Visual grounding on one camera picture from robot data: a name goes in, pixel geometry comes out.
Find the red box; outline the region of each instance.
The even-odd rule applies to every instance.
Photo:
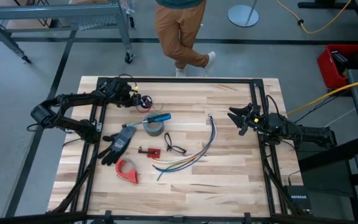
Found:
[[[327,45],[326,50],[317,58],[318,66],[327,88],[340,88],[347,85],[347,77],[342,77],[336,69],[332,51],[337,50],[348,60],[358,53],[358,45]]]

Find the shoe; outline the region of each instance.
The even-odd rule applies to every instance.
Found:
[[[204,67],[203,71],[204,71],[204,76],[208,76],[208,71],[211,70],[211,67],[212,65],[214,64],[215,62],[215,59],[216,59],[216,53],[215,52],[210,52],[208,53],[208,57],[209,57],[209,61],[208,61],[208,64]]]
[[[186,71],[185,71],[185,69],[179,69],[179,68],[177,68],[177,77],[186,77]]]

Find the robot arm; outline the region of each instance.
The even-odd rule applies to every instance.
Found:
[[[336,146],[336,138],[330,128],[312,128],[296,125],[278,113],[260,115],[260,106],[252,103],[245,108],[230,108],[232,113],[227,115],[238,128],[239,135],[243,136],[248,128],[263,134],[267,144],[278,145],[281,140],[288,139],[295,143],[298,149],[301,142],[313,142],[318,146],[331,148]]]
[[[125,79],[109,78],[91,93],[59,95],[52,100],[46,100],[31,111],[31,117],[42,128],[71,129],[86,142],[96,143],[101,137],[96,124],[86,119],[76,121],[66,118],[64,114],[73,106],[105,106],[109,103],[118,107],[138,106],[141,105],[141,95],[133,90]],[[53,107],[59,107],[58,111],[54,112]]]

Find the eyeglasses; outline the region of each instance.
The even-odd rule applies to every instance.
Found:
[[[164,138],[165,142],[167,143],[167,152],[177,152],[181,155],[186,154],[186,149],[179,146],[172,146],[172,140],[169,133],[165,133]]]

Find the yellow wire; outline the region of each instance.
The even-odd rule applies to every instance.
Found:
[[[310,102],[310,103],[308,103],[308,104],[306,104],[306,105],[304,105],[304,106],[301,106],[300,108],[298,108],[298,109],[296,109],[296,110],[293,110],[293,111],[289,112],[288,115],[293,114],[293,113],[296,113],[296,112],[298,112],[299,110],[302,110],[302,109],[304,109],[304,108],[306,108],[306,107],[308,107],[308,106],[310,106],[310,105],[313,105],[313,104],[319,102],[320,100],[322,100],[322,99],[324,99],[324,98],[327,98],[327,97],[329,97],[329,96],[331,96],[331,95],[333,95],[333,94],[335,94],[335,93],[337,93],[337,92],[339,92],[339,91],[342,91],[342,90],[345,90],[345,89],[348,89],[348,88],[351,88],[351,87],[354,87],[354,86],[357,86],[357,85],[358,85],[358,82],[357,82],[357,83],[350,84],[350,85],[347,85],[347,86],[344,86],[344,87],[340,87],[339,89],[336,89],[336,90],[334,90],[334,91],[332,91],[332,92],[330,92],[330,93],[327,93],[327,94],[325,94],[324,96],[319,97],[319,98],[313,100],[312,102]]]
[[[162,162],[162,161],[158,161],[158,160],[155,160],[153,159],[153,162],[156,162],[158,164],[166,164],[166,165],[170,165],[170,164],[179,164],[179,163],[182,163],[182,162],[188,162],[192,159],[196,159],[198,158],[204,151],[201,151],[200,153],[198,153],[197,155],[191,157],[191,158],[188,158],[188,159],[185,159],[185,160],[182,160],[182,161],[177,161],[177,162]]]
[[[279,3],[284,9],[286,9],[288,12],[290,12],[291,14],[293,14],[295,16],[296,19],[301,20],[299,18],[298,15],[295,14],[295,12],[291,11],[289,8],[285,7],[279,0],[276,0],[277,3]],[[345,9],[349,6],[349,4],[352,2],[352,0],[349,0],[347,2],[347,4],[342,8],[342,10],[334,17],[334,19],[332,19],[330,22],[328,22],[325,26],[323,26],[322,28],[316,30],[316,31],[313,31],[313,32],[310,32],[306,29],[305,25],[303,25],[303,23],[301,23],[301,27],[302,29],[308,33],[308,34],[317,34],[318,32],[324,30],[325,28],[329,27],[329,25],[331,25],[341,14],[343,11],[345,11]]]

